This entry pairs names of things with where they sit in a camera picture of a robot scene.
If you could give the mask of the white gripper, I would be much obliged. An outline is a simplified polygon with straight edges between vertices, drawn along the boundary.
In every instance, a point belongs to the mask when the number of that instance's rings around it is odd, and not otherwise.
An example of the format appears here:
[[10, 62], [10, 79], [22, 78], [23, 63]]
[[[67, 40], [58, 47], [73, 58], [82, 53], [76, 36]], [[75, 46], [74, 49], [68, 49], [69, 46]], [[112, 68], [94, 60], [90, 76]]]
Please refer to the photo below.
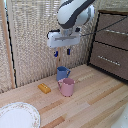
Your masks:
[[[51, 30], [47, 34], [47, 46], [55, 48], [54, 57], [58, 57], [59, 50], [56, 47], [76, 45], [80, 42], [80, 33], [74, 32], [71, 35], [62, 34], [60, 29]], [[67, 49], [67, 55], [71, 55], [71, 48]]]

